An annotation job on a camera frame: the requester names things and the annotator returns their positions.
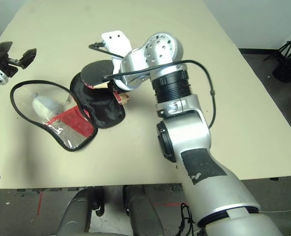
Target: gray floor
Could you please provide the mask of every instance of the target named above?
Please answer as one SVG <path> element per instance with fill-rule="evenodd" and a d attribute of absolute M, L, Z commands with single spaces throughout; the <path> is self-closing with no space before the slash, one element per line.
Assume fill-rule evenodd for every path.
<path fill-rule="evenodd" d="M 275 103 L 291 125 L 291 83 L 277 81 L 272 70 L 275 60 L 262 62 L 265 55 L 244 55 Z M 291 209 L 291 177 L 278 181 L 257 179 L 244 181 L 265 211 Z M 185 201 L 179 185 L 148 185 L 146 192 L 155 206 L 164 226 L 165 234 L 173 236 L 180 224 L 179 203 Z M 59 221 L 76 191 L 62 189 L 44 191 L 39 215 L 39 194 L 32 191 L 0 190 L 0 236 L 48 236 L 56 233 Z M 122 206 L 121 186 L 106 188 L 106 213 L 94 216 L 91 232 L 131 232 L 129 219 Z M 269 215 L 285 236 L 291 235 L 291 211 L 264 213 Z"/>

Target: table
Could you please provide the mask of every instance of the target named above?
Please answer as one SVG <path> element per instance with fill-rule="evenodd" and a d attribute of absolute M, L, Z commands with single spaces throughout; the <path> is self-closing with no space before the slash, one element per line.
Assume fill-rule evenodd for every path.
<path fill-rule="evenodd" d="M 88 45 L 103 32 L 121 30 L 133 48 L 158 31 L 176 36 L 184 59 L 209 70 L 217 118 L 211 128 L 213 156 L 240 179 L 291 175 L 291 128 L 265 88 L 201 0 L 36 0 L 23 6 L 0 37 L 13 41 L 10 57 L 37 48 L 35 61 L 0 87 L 0 188 L 174 183 L 175 165 L 157 140 L 150 82 L 132 91 L 120 124 L 99 129 L 77 152 L 64 150 L 47 132 L 23 120 L 9 100 L 25 80 L 69 87 L 88 63 L 110 59 Z M 188 65 L 192 89 L 209 122 L 212 103 L 203 71 Z"/>

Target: black panel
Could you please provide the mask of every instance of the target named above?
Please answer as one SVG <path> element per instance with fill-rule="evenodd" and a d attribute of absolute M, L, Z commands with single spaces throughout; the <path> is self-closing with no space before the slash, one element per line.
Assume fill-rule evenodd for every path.
<path fill-rule="evenodd" d="M 226 176 L 224 170 L 215 163 L 206 148 L 184 151 L 181 157 L 193 184 L 209 177 Z"/>

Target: power cord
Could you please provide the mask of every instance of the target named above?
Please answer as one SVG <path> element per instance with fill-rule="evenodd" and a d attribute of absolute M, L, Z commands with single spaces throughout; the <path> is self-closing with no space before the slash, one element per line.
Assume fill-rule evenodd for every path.
<path fill-rule="evenodd" d="M 187 210 L 187 214 L 188 214 L 187 217 L 185 217 L 184 209 Z M 180 211 L 181 211 L 181 223 L 180 223 L 180 226 L 179 226 L 179 231 L 176 234 L 176 236 L 180 236 L 181 233 L 184 231 L 186 220 L 187 220 L 187 223 L 189 224 L 189 229 L 188 229 L 188 231 L 186 233 L 186 236 L 189 236 L 189 235 L 193 236 L 194 235 L 194 221 L 193 221 L 193 217 L 191 215 L 191 211 L 190 211 L 189 206 L 187 204 L 185 204 L 185 203 L 181 203 Z"/>
<path fill-rule="evenodd" d="M 109 54 L 109 55 L 112 55 L 112 56 L 118 57 L 118 58 L 120 58 L 120 59 L 123 59 L 123 58 L 124 58 L 124 57 L 121 56 L 121 55 L 114 54 L 114 53 L 111 53 L 111 52 L 109 52 L 109 51 L 106 51 L 106 50 L 100 49 L 100 47 L 104 47 L 104 46 L 105 46 L 105 44 L 104 44 L 103 42 L 100 42 L 100 43 L 93 43 L 93 44 L 89 45 L 88 47 L 89 47 L 90 49 L 95 50 L 95 51 L 99 51 L 99 52 L 101 52 L 101 53 L 106 53 L 106 54 Z"/>
<path fill-rule="evenodd" d="M 212 125 L 214 124 L 215 121 L 215 117 L 216 117 L 216 105 L 215 105 L 215 91 L 214 91 L 214 87 L 213 87 L 213 83 L 210 77 L 210 74 L 208 72 L 208 70 L 199 62 L 195 61 L 195 60 L 180 60 L 180 61 L 173 61 L 171 63 L 167 63 L 167 64 L 162 64 L 162 65 L 156 65 L 156 66 L 152 66 L 143 70 L 136 70 L 136 71 L 130 71 L 130 72 L 124 72 L 124 73 L 118 73 L 118 74 L 113 74 L 113 75 L 105 75 L 104 78 L 104 82 L 109 81 L 111 79 L 114 79 L 116 77 L 122 77 L 124 75 L 134 75 L 134 74 L 139 74 L 139 73 L 144 73 L 144 72 L 148 72 L 151 70 L 156 70 L 156 69 L 160 69 L 163 67 L 168 67 L 168 66 L 172 66 L 172 65 L 178 65 L 178 64 L 184 64 L 184 63 L 193 63 L 197 66 L 199 66 L 205 73 L 209 85 L 210 85 L 210 95 L 212 97 L 212 104 L 213 104 L 213 116 L 212 116 L 212 120 L 209 124 L 209 128 L 212 127 Z"/>
<path fill-rule="evenodd" d="M 261 210 L 260 212 L 264 212 L 264 213 L 280 213 L 280 212 L 290 212 L 290 211 L 291 211 L 291 209 L 288 209 L 288 210 Z"/>

